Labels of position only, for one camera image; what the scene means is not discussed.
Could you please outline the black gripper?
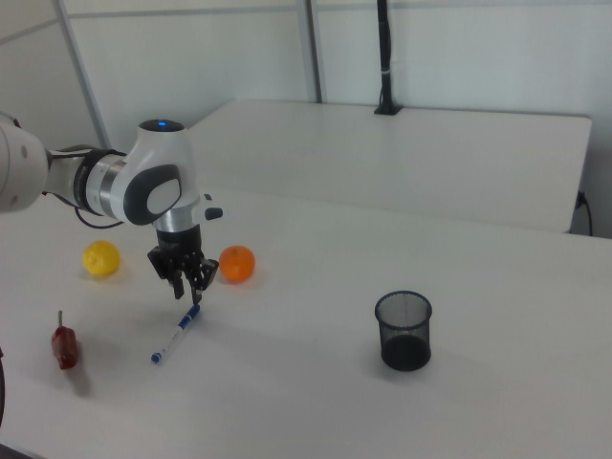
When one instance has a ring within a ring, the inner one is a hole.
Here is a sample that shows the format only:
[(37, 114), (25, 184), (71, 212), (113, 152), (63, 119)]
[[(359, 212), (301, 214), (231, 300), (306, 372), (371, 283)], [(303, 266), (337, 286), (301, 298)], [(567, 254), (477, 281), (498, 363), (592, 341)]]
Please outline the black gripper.
[(178, 232), (157, 230), (158, 245), (147, 257), (160, 279), (166, 280), (176, 299), (185, 294), (183, 279), (190, 287), (193, 305), (199, 305), (202, 292), (217, 273), (219, 263), (207, 259), (202, 250), (201, 226)]

